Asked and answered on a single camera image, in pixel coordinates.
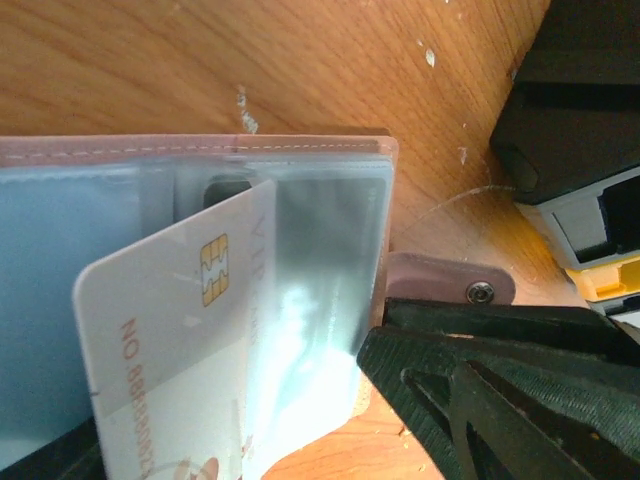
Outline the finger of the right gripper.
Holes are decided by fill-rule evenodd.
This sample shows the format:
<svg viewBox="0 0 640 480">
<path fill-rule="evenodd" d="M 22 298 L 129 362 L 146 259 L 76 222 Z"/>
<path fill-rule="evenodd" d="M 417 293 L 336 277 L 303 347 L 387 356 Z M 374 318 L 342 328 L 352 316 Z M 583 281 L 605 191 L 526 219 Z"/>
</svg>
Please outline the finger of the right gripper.
<svg viewBox="0 0 640 480">
<path fill-rule="evenodd" d="M 393 327 L 357 362 L 447 479 L 639 475 L 633 368 Z"/>
<path fill-rule="evenodd" d="M 471 305 L 389 298 L 383 324 L 401 330 L 517 341 L 637 360 L 639 344 L 613 320 L 579 307 Z"/>
</svg>

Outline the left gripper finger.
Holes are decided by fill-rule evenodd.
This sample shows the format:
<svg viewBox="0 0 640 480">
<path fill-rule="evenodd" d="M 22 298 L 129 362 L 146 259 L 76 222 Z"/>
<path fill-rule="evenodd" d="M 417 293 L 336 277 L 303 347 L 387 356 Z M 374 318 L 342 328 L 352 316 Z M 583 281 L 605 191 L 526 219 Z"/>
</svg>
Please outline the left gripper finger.
<svg viewBox="0 0 640 480">
<path fill-rule="evenodd" d="M 104 480 L 94 418 L 3 469 L 1 479 Z"/>
</svg>

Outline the white credit card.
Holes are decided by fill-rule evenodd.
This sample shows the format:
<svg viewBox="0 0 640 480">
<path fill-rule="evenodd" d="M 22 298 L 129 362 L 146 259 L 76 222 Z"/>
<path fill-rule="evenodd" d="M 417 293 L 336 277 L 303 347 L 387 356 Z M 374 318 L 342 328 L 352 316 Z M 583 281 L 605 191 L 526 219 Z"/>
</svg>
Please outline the white credit card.
<svg viewBox="0 0 640 480">
<path fill-rule="evenodd" d="M 109 478 L 240 477 L 251 306 L 273 263 L 275 194 L 261 182 L 78 277 Z"/>
</svg>

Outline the pink card holder wallet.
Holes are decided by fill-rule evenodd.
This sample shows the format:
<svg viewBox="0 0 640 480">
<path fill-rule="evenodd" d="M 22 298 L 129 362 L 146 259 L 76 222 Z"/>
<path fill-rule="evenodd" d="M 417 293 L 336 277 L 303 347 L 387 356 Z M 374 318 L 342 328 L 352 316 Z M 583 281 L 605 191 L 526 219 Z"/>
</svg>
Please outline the pink card holder wallet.
<svg viewBox="0 0 640 480">
<path fill-rule="evenodd" d="M 388 249 L 398 154 L 379 135 L 97 135 L 1 141 L 1 471 L 94 418 L 75 316 L 89 265 L 203 210 L 209 177 L 273 179 L 342 169 L 392 172 L 369 323 L 354 353 L 303 357 L 249 327 L 242 473 L 275 463 L 352 415 L 356 355 L 386 298 L 508 305 L 513 278 L 486 265 Z"/>
</svg>

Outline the dark credit card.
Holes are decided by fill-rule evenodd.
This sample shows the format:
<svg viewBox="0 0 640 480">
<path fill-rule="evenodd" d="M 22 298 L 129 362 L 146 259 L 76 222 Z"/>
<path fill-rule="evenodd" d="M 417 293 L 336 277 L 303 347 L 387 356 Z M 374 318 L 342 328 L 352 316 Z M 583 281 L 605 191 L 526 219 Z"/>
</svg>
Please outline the dark credit card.
<svg viewBox="0 0 640 480">
<path fill-rule="evenodd" d="M 294 331 L 286 343 L 295 354 L 354 353 L 369 323 L 391 183 L 388 168 L 209 177 L 205 208 L 249 195 L 222 210 L 231 224 L 218 223 L 201 248 L 203 305 L 240 287 L 257 302 L 253 327 L 278 338 Z"/>
</svg>

